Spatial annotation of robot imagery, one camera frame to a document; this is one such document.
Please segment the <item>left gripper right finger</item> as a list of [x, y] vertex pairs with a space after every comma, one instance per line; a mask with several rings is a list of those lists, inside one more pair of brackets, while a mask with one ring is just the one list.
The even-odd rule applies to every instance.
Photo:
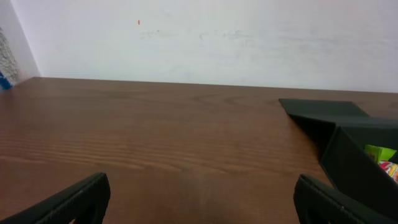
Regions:
[[294, 205], [301, 224], [397, 224], [307, 174], [295, 184]]

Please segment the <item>Haribo gummy bag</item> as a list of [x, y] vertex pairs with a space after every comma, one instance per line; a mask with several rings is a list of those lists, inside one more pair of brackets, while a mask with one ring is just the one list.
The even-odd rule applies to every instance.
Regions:
[[365, 145], [366, 154], [384, 171], [397, 182], [397, 151], [394, 149]]

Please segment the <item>black gift box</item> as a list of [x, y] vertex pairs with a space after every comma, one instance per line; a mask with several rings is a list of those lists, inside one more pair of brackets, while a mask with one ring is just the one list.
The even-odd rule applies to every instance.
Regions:
[[397, 183], [365, 152], [397, 149], [397, 120], [368, 115], [349, 101], [281, 98], [285, 112], [318, 148], [319, 163], [343, 194], [397, 219]]

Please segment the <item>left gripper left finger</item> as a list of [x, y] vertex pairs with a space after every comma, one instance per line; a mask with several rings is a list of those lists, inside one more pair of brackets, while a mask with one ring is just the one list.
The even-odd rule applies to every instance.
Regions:
[[1, 220], [3, 224], [101, 224], [111, 190], [107, 175], [95, 173], [63, 191]]

